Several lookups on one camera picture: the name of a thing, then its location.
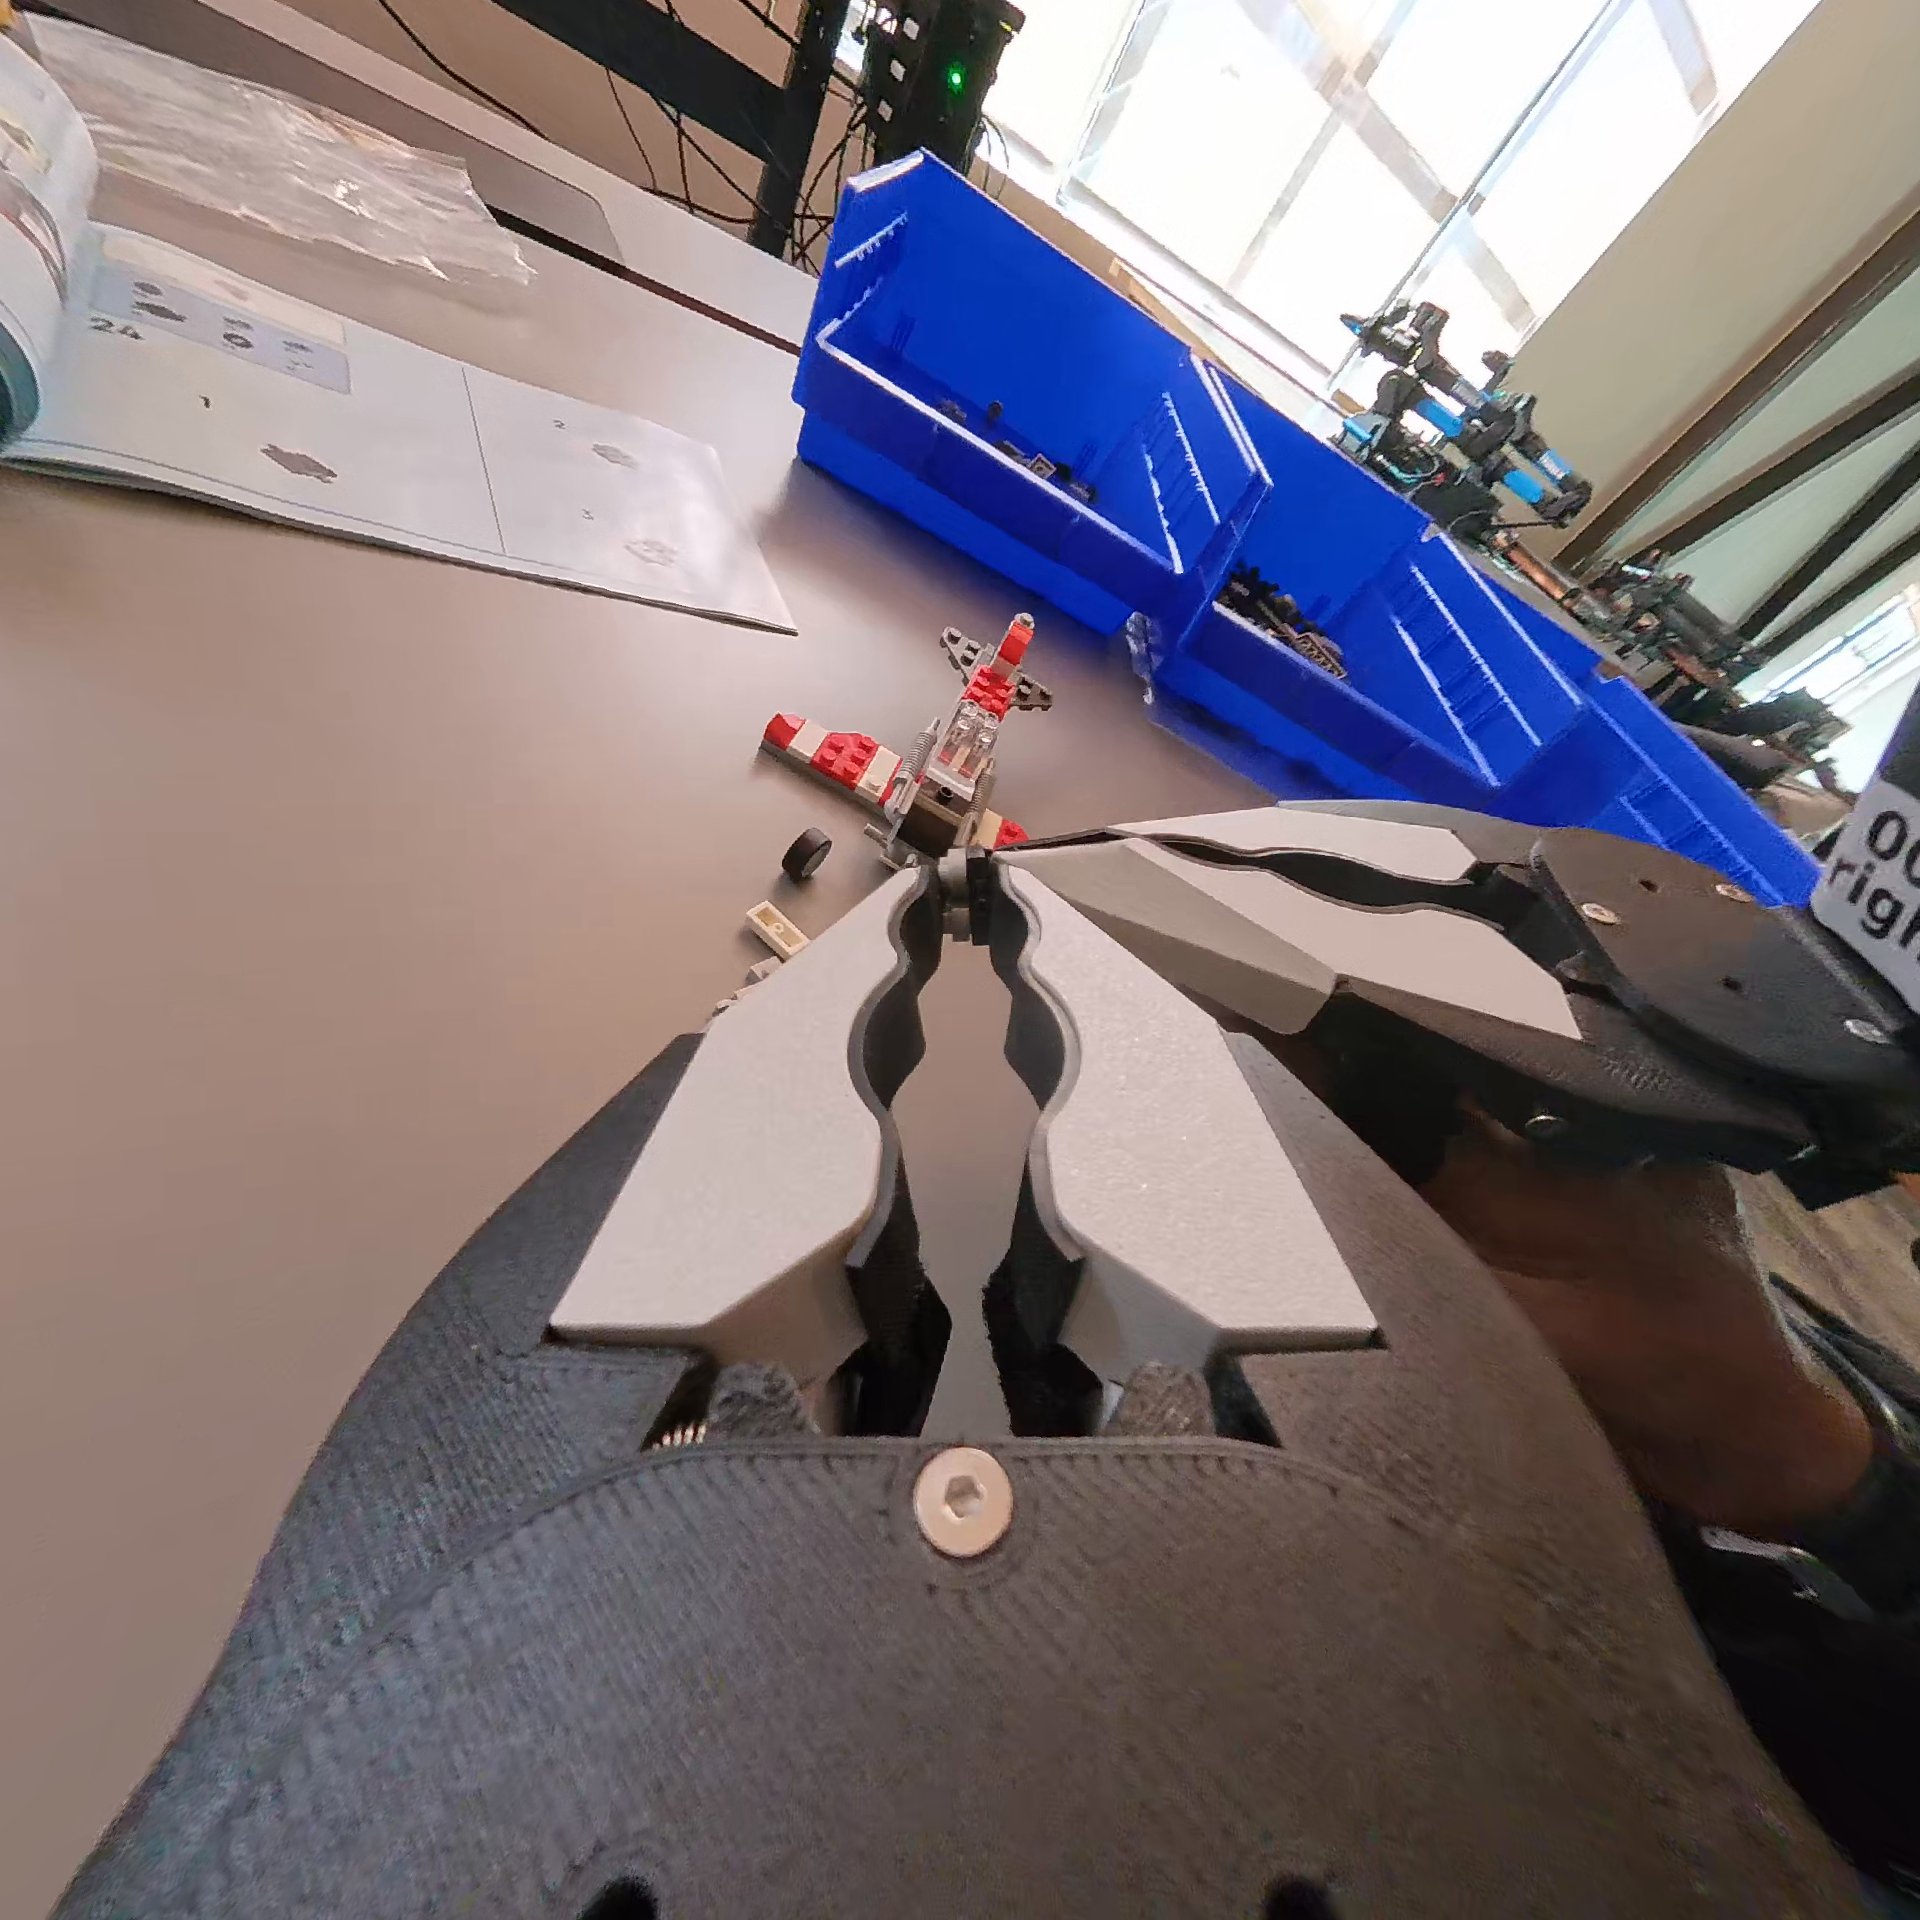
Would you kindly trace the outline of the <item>clear plastic bag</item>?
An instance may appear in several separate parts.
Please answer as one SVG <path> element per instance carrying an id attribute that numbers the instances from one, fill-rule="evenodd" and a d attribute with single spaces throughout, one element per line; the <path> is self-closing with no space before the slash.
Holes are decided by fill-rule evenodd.
<path id="1" fill-rule="evenodd" d="M 90 26 L 43 14 L 31 37 L 115 179 L 451 287 L 536 278 L 454 157 Z"/>

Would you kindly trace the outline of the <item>grey desk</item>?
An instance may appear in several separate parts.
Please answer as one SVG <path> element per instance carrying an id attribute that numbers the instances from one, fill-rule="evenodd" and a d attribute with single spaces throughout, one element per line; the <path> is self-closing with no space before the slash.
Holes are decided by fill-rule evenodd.
<path id="1" fill-rule="evenodd" d="M 793 634 L 4 468 L 4 1916 L 1865 1916 L 1476 1252 L 1228 1034 L 1379 1321 L 1104 1385 L 997 1328 L 1036 1102 L 950 944 L 894 1100 L 921 1419 L 548 1316 L 747 965 L 771 708 L 954 580 L 781 354 L 259 278 L 716 451 Z M 1032 840 L 1204 813 L 1101 653 Z"/>

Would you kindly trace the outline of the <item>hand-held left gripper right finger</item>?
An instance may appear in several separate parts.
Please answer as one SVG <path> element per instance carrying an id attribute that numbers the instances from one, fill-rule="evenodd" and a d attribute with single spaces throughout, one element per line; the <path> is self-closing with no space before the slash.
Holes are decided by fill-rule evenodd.
<path id="1" fill-rule="evenodd" d="M 997 1328 L 1124 1385 L 1379 1334 L 1228 1034 L 1027 868 L 996 879 L 1006 1058 L 1040 1109 Z"/>

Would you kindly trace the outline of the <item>red white toy brick airplane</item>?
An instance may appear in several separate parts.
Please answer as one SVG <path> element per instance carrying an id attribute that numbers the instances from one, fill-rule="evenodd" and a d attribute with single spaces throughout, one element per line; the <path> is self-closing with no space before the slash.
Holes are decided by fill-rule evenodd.
<path id="1" fill-rule="evenodd" d="M 1049 689 L 1024 663 L 1035 637 L 1031 611 L 1018 611 L 997 640 L 971 640 L 954 626 L 940 635 L 960 676 L 958 698 L 909 752 L 869 734 L 830 731 L 793 711 L 774 713 L 762 755 L 853 799 L 865 835 L 895 873 L 952 852 L 997 852 L 1027 843 L 1027 831 L 993 802 L 996 750 L 1012 711 L 1044 711 Z"/>

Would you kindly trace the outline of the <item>person's right hand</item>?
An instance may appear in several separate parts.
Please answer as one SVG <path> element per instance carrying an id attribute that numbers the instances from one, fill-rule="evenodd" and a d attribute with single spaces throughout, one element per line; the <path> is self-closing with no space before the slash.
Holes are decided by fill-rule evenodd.
<path id="1" fill-rule="evenodd" d="M 1592 1164 L 1472 1123 L 1420 1195 L 1541 1332 L 1641 1496 L 1780 1542 L 1857 1492 L 1867 1417 L 1790 1339 L 1719 1166 Z"/>

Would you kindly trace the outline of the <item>blue plastic bin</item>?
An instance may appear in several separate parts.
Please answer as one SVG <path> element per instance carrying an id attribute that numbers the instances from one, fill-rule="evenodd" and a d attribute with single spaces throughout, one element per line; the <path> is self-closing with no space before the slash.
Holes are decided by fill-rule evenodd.
<path id="1" fill-rule="evenodd" d="M 1327 620 L 1428 519 L 934 157 L 842 191 L 793 378 L 803 465 L 1115 634 L 1253 563 Z"/>
<path id="2" fill-rule="evenodd" d="M 1210 607 L 1181 640 L 1148 644 L 1151 694 L 1236 737 L 1283 793 L 1599 828 L 1705 863 L 1763 904 L 1810 902 L 1811 854 L 1585 640 L 1288 419 L 1261 414 L 1257 441 L 1274 492 L 1239 559 L 1297 602 L 1344 673 Z"/>

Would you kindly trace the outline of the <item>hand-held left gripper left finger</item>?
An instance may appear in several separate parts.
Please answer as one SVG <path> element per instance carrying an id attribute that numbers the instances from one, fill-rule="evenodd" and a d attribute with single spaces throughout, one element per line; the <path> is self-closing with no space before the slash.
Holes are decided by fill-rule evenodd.
<path id="1" fill-rule="evenodd" d="M 554 1339 L 771 1363 L 833 1419 L 927 1417 L 945 1305 L 891 1107 L 941 945 L 938 879 L 901 873 L 714 1012 Z"/>

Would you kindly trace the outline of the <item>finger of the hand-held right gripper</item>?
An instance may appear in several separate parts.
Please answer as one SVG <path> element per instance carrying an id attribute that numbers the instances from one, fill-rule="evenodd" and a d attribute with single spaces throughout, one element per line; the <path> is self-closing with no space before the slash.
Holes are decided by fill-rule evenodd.
<path id="1" fill-rule="evenodd" d="M 1349 992 L 1582 1042 L 1558 979 L 1459 908 L 1344 902 L 1155 842 L 1045 849 L 1036 880 L 1174 985 L 1283 1034 Z"/>
<path id="2" fill-rule="evenodd" d="M 1006 856 L 1146 843 L 1210 863 L 1288 873 L 1302 862 L 1319 862 L 1449 887 L 1484 869 L 1524 868 L 1543 835 L 1544 828 L 1459 807 L 1284 802 L 1049 835 L 1012 843 Z"/>

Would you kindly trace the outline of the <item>white instruction booklet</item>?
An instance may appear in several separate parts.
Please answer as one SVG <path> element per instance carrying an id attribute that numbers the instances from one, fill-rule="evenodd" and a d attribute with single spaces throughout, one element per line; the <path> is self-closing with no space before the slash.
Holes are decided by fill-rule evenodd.
<path id="1" fill-rule="evenodd" d="M 716 451 L 93 216 L 101 164 L 1 49 L 4 461 L 793 634 Z"/>

